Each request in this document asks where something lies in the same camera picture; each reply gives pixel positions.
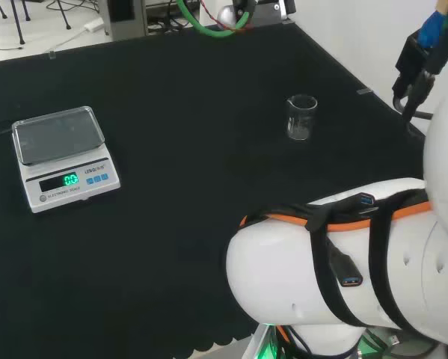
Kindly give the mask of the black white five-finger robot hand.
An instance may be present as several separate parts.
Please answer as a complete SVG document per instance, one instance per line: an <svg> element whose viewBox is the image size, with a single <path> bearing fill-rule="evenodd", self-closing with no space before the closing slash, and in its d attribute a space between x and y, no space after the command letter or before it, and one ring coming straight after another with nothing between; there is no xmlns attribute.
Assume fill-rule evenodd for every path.
<svg viewBox="0 0 448 359"><path fill-rule="evenodd" d="M232 2L236 19L249 14L246 26L261 27L285 22L288 15L296 12L294 0L235 0Z"/></svg>

